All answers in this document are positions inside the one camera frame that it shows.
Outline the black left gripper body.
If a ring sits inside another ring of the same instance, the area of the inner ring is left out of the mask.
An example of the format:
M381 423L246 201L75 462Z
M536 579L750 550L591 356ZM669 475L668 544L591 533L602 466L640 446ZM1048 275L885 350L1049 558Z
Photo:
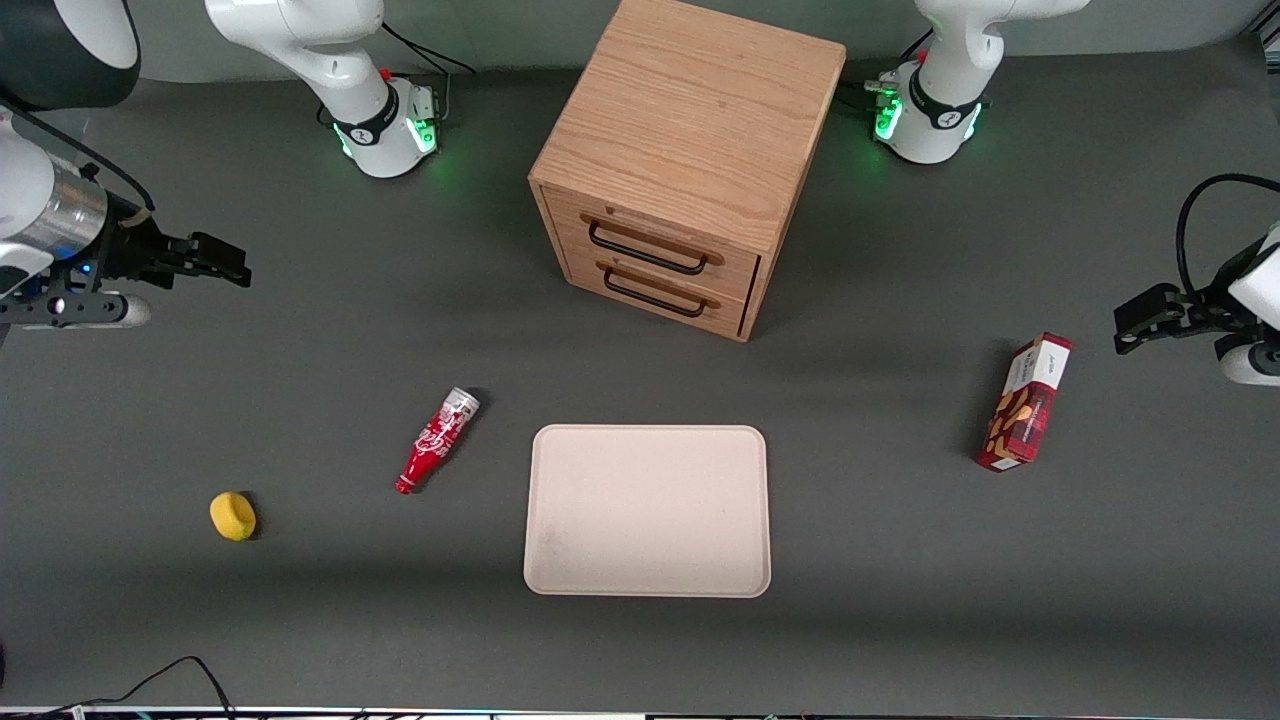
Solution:
M1212 283L1196 288L1184 284L1187 301L1185 337L1198 334L1231 334L1249 340L1253 337L1253 313L1229 291L1226 284Z

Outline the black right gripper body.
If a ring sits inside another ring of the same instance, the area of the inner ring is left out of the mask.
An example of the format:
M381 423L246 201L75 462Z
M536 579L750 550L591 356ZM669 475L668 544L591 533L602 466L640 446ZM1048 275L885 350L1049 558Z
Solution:
M99 283L137 281L172 290L178 275L197 277L187 238L166 234L155 219L125 227L113 215L99 240Z

